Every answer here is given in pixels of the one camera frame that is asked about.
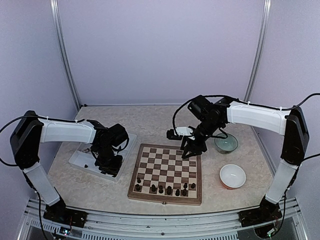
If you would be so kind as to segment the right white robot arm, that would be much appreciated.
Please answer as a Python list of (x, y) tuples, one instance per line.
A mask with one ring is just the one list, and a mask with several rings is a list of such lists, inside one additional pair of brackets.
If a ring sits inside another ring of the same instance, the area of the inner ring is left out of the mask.
[(298, 168), (305, 160), (310, 135), (302, 109), (262, 106), (243, 102), (227, 95), (216, 96), (218, 101), (210, 102), (209, 96), (198, 95), (185, 105), (200, 121), (197, 127), (173, 127), (173, 133), (182, 139), (184, 157), (201, 155), (207, 151), (206, 141), (214, 137), (216, 130), (227, 124), (242, 124), (268, 130), (283, 136), (280, 163), (259, 208), (256, 218), (266, 222), (275, 212)]

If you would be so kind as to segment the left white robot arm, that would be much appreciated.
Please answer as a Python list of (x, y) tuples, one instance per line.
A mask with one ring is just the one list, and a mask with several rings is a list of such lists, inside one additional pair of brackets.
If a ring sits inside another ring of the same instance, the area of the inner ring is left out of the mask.
[(48, 178), (40, 160), (41, 145), (62, 143), (89, 144), (95, 164), (105, 173), (120, 168), (122, 156), (130, 137), (119, 123), (106, 127), (94, 119), (67, 120), (45, 117), (28, 110), (12, 120), (17, 123), (9, 143), (15, 161), (30, 187), (51, 207), (49, 212), (63, 223), (70, 218), (70, 211)]

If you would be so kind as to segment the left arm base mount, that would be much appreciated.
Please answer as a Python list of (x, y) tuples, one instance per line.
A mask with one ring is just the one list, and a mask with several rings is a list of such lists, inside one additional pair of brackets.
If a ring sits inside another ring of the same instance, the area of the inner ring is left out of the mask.
[(62, 213), (53, 213), (47, 209), (43, 214), (46, 220), (78, 228), (84, 228), (87, 216), (88, 213), (85, 211), (70, 208), (66, 208)]

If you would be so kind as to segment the dark chess knight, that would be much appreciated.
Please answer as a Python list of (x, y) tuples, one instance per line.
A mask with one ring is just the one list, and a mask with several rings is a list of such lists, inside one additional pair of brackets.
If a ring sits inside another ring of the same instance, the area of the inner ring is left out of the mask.
[(166, 189), (166, 194), (168, 196), (171, 196), (172, 195), (172, 187), (171, 186), (168, 186), (167, 189)]
[(151, 192), (152, 193), (155, 193), (157, 191), (157, 188), (156, 188), (156, 186), (153, 184), (152, 186), (151, 186)]

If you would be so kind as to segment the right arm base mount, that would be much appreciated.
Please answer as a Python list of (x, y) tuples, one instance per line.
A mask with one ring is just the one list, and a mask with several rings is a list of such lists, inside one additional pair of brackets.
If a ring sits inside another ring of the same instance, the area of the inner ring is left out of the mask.
[(280, 219), (283, 215), (281, 210), (276, 208), (269, 207), (258, 207), (249, 210), (243, 210), (238, 213), (239, 221), (241, 226), (249, 227), (253, 225), (258, 225), (276, 219)]

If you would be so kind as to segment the wooden chess board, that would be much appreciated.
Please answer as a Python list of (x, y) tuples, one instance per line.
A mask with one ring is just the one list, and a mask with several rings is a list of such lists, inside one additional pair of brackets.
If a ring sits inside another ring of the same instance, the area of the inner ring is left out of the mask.
[[(192, 156), (182, 159), (183, 151), (178, 146), (142, 143), (134, 165), (128, 198), (136, 201), (157, 202), (162, 204), (191, 205), (202, 204), (202, 161), (201, 157)], [(188, 183), (187, 195), (182, 196), (184, 184)], [(155, 185), (156, 192), (151, 192)], [(172, 187), (172, 195), (167, 195), (167, 187)]]

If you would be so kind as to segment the dark chess queen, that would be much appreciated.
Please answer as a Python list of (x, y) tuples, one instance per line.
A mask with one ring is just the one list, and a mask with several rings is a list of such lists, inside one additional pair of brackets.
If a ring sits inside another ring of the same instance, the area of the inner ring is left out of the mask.
[(181, 192), (181, 195), (185, 197), (185, 196), (187, 195), (187, 193), (188, 193), (187, 189), (184, 188), (184, 189), (182, 190), (182, 192)]

